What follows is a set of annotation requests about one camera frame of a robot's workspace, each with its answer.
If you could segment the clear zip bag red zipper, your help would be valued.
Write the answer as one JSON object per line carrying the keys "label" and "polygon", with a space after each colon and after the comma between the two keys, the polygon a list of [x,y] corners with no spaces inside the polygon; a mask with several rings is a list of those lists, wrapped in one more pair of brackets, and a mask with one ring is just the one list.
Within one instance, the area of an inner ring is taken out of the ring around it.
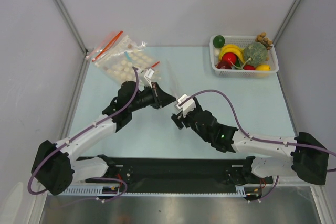
{"label": "clear zip bag red zipper", "polygon": [[174,73],[171,64],[168,59],[166,59],[167,77],[169,79],[170,91],[176,99],[181,96],[180,86],[176,74]]}

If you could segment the green netted melon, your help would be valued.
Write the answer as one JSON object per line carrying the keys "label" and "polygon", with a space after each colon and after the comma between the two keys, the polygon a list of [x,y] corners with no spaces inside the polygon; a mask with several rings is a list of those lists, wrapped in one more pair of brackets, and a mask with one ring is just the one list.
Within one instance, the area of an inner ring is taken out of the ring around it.
{"label": "green netted melon", "polygon": [[258,66],[266,61],[268,52],[260,42],[252,42],[244,48],[243,59],[248,65]]}

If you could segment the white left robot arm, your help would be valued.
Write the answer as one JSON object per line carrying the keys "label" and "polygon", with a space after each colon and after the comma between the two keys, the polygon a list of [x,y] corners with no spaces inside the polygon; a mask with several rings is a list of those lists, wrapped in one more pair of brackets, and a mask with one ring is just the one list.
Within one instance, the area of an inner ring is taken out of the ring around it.
{"label": "white left robot arm", "polygon": [[99,177],[104,182],[112,181],[116,171],[112,160],[104,155],[87,160],[80,160],[80,156],[103,138],[125,127],[132,120],[134,111],[147,106],[161,109],[175,101],[176,98],[163,91],[156,82],[143,90],[139,90],[134,81],[124,82],[117,96],[87,128],[56,143],[46,140],[40,144],[28,191],[35,194],[31,187],[33,179],[54,196],[81,180]]}

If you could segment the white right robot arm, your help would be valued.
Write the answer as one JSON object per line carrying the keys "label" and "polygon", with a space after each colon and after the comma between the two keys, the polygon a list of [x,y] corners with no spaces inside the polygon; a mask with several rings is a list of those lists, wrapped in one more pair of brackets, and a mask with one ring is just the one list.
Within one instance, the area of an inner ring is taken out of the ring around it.
{"label": "white right robot arm", "polygon": [[218,122],[210,111],[203,110],[197,98],[184,94],[175,106],[179,113],[172,120],[179,129],[191,128],[204,142],[217,151],[249,153],[243,179],[254,183],[270,176],[297,176],[306,183],[326,183],[329,153],[311,134],[296,137],[272,137],[247,133]]}

